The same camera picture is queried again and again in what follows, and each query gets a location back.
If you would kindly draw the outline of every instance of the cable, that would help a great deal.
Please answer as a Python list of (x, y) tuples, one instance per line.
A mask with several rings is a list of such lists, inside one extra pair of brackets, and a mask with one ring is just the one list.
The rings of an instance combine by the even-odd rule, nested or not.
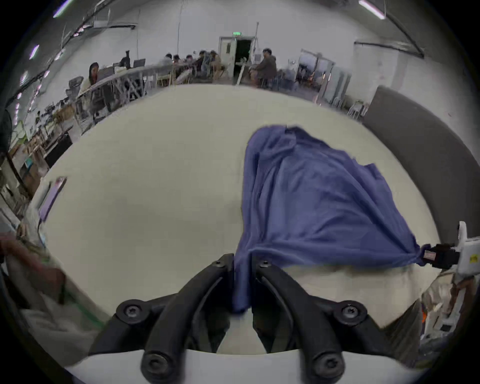
[(137, 18), (137, 60), (140, 58), (138, 56), (138, 30), (140, 29), (140, 11), (142, 10), (141, 7), (138, 7), (138, 18)]
[(179, 14), (179, 27), (177, 29), (177, 55), (179, 54), (179, 45), (180, 45), (180, 22), (181, 22), (181, 11), (183, 9), (183, 2), (184, 0), (181, 0), (181, 5), (180, 5), (180, 14)]

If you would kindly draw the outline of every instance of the blue towel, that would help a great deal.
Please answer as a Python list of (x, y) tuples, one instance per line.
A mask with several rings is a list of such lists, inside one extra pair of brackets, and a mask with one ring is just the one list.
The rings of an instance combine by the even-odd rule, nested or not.
[(250, 306), (251, 255), (280, 267), (423, 265), (421, 249), (374, 164), (359, 165), (301, 128), (263, 127), (245, 153), (243, 234), (233, 308)]

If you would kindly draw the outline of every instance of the man sitting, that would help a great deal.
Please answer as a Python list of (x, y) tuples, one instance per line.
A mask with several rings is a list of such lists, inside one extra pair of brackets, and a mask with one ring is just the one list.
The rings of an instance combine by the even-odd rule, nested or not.
[(252, 85), (258, 86), (261, 80), (271, 80), (276, 76), (276, 57), (270, 48), (263, 50), (264, 59), (255, 68), (250, 70)]

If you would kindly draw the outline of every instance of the open doorway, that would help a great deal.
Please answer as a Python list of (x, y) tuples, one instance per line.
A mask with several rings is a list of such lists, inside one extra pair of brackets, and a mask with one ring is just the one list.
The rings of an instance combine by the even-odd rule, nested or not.
[[(250, 58), (250, 48), (252, 47), (251, 39), (239, 39), (237, 40), (237, 49), (235, 50), (235, 62), (240, 62), (241, 59), (248, 61)], [(236, 77), (240, 74), (241, 66), (235, 65), (233, 69), (233, 76)]]

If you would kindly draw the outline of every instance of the laptop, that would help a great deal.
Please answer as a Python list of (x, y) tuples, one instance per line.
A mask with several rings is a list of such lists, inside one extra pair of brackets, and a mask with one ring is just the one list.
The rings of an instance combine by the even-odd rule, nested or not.
[(98, 70), (98, 75), (96, 77), (96, 80), (97, 81), (103, 80), (103, 79), (113, 75), (114, 73), (115, 73), (115, 70), (113, 69), (113, 67), (102, 68), (102, 69)]
[(133, 67), (138, 68), (138, 67), (144, 67), (145, 66), (145, 59), (139, 59), (139, 60), (134, 60), (133, 61)]

